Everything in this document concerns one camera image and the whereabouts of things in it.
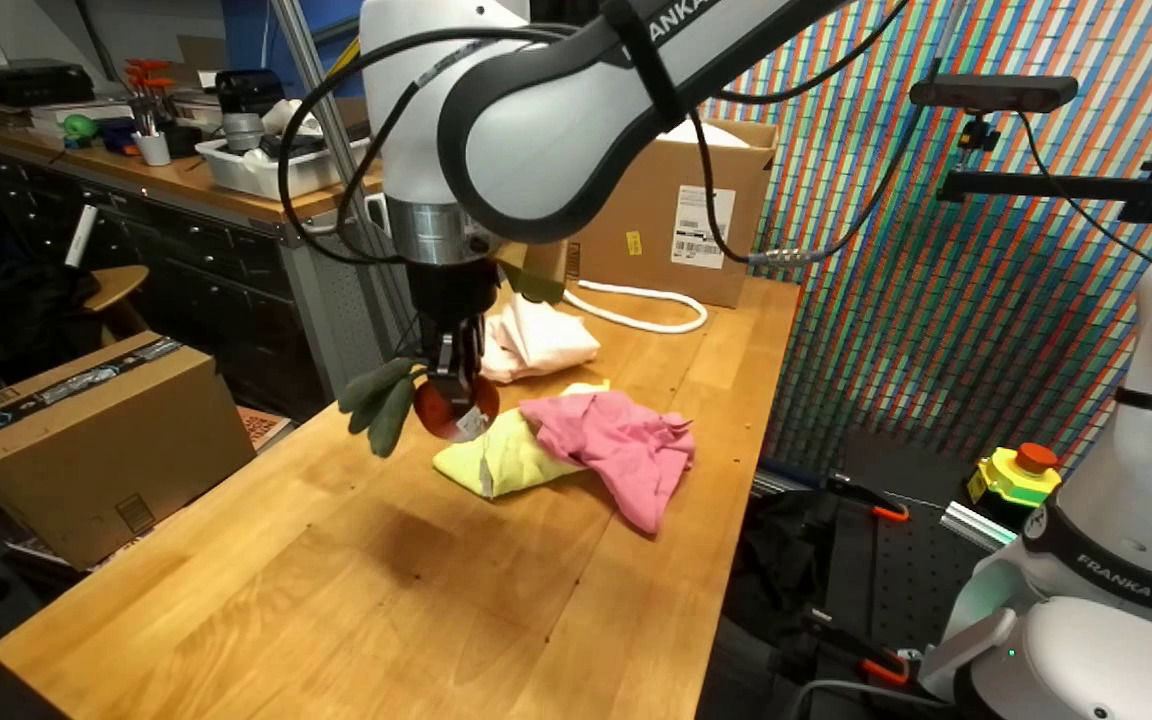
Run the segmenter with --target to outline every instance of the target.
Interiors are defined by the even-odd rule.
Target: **wooden table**
[[[328,407],[0,640],[0,663],[121,720],[695,714],[794,301],[750,280],[692,334],[589,318],[590,368],[503,392],[611,381],[692,414],[661,538],[590,476],[488,503],[432,473],[415,418],[378,463]]]

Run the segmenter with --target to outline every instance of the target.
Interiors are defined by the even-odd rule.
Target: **green object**
[[[363,373],[356,381],[347,381],[337,396],[339,413],[350,413],[347,433],[363,433],[370,425],[370,414],[378,413],[389,386],[397,381],[412,376],[412,354],[391,354],[389,364],[378,364],[375,373]]]
[[[506,289],[518,290],[530,303],[561,303],[564,301],[564,284],[549,280],[549,277],[530,277],[516,265],[497,261]]]
[[[62,116],[58,133],[62,133],[67,149],[88,149],[97,139],[97,120],[90,116]]]
[[[977,476],[968,480],[970,503],[985,496],[1001,496],[1002,503],[1014,507],[1042,507],[1042,500],[1061,485],[1055,455],[1046,460],[1028,460],[1028,452],[1038,444],[1020,444],[1020,448],[994,448],[977,460]]]
[[[399,434],[405,434],[407,407],[412,407],[412,381],[399,381],[399,384],[384,396],[384,405],[378,405],[378,413],[375,413],[375,418],[370,418],[370,426],[369,426],[370,455],[391,455],[391,448],[397,448]]]

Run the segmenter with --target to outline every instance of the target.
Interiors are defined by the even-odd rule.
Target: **white robot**
[[[661,126],[838,4],[604,0],[556,44],[440,39],[369,69],[370,120],[420,79],[384,149],[384,196],[440,392],[466,405],[490,297],[485,235],[566,235]],[[359,44],[518,22],[497,0],[369,0]],[[921,666],[925,690],[1014,720],[1152,714],[1152,272],[1140,313],[1111,426],[1022,544],[977,567]]]

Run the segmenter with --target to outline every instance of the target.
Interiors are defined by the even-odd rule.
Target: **workbench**
[[[67,714],[695,714],[798,289],[747,280],[692,334],[589,318],[608,381],[684,413],[656,538],[590,476],[488,503],[323,407],[0,640]],[[672,318],[644,301],[608,309]]]
[[[146,265],[140,315],[214,354],[236,399],[307,418],[328,386],[378,364],[397,323],[384,297],[399,297],[391,269],[315,254],[276,200],[214,188],[200,156],[146,169],[0,126],[0,222],[27,252],[58,261],[84,203],[99,207],[84,265]],[[295,196],[295,211],[332,214],[337,192]]]

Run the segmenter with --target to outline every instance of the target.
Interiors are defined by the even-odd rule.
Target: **pink cloth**
[[[656,534],[695,438],[684,414],[661,414],[619,392],[579,392],[523,405],[536,444],[590,467],[619,514]]]

